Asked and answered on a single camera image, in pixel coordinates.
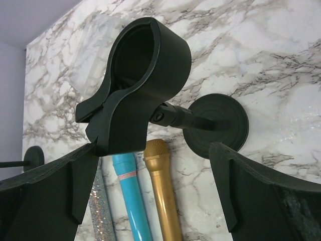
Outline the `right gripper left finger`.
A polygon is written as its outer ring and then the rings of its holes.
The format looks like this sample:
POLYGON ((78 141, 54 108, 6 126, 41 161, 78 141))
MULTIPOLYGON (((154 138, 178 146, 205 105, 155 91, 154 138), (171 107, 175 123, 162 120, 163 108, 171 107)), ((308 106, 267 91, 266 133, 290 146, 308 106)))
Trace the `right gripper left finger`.
POLYGON ((1 240, 74 240, 98 165, 95 144, 1 181, 1 240))

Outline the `black stand holding silver microphone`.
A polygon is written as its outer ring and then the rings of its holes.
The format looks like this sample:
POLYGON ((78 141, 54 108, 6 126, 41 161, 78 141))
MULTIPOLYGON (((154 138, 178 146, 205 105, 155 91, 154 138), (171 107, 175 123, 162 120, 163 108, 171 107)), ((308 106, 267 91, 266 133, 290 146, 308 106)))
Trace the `black stand holding silver microphone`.
POLYGON ((184 87, 192 65, 187 42, 158 20, 137 19, 118 35, 97 92, 76 106, 75 120, 99 157, 146 148, 149 123, 182 129, 189 148, 209 157, 211 143, 240 150, 249 133, 243 106, 230 96, 212 93, 189 108, 169 100, 184 87))

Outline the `black blue-microphone desk stand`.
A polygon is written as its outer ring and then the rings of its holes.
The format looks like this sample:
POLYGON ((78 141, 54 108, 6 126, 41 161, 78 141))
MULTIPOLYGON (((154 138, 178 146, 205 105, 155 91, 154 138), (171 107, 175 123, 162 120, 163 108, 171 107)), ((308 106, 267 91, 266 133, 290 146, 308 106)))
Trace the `black blue-microphone desk stand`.
POLYGON ((44 163, 45 158, 42 148, 32 146, 27 149, 23 161, 1 162, 1 168, 23 167, 23 171, 27 172, 44 165, 44 163))

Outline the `silver mesh head microphone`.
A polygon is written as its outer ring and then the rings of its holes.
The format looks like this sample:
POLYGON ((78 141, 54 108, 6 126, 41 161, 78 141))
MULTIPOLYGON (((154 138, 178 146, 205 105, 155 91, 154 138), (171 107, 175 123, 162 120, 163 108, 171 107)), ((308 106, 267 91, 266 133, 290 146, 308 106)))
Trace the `silver mesh head microphone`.
POLYGON ((96 240, 116 241, 102 171, 97 169, 93 181, 89 207, 96 240))

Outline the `blue microphone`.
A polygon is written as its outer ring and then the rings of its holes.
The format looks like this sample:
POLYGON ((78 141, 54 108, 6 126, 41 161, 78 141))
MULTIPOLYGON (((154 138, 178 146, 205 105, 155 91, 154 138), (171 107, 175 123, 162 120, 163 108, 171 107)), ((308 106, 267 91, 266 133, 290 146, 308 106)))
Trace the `blue microphone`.
POLYGON ((120 182, 133 239, 152 240, 138 184, 134 154, 125 153, 113 155, 112 163, 120 182))

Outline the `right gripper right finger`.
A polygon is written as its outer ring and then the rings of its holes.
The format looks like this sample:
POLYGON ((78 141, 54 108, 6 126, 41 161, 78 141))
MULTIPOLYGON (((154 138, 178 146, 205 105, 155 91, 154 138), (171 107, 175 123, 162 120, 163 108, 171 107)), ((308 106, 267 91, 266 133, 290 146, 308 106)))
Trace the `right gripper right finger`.
POLYGON ((209 157, 233 240, 320 240, 320 184, 266 167, 222 143, 209 157))

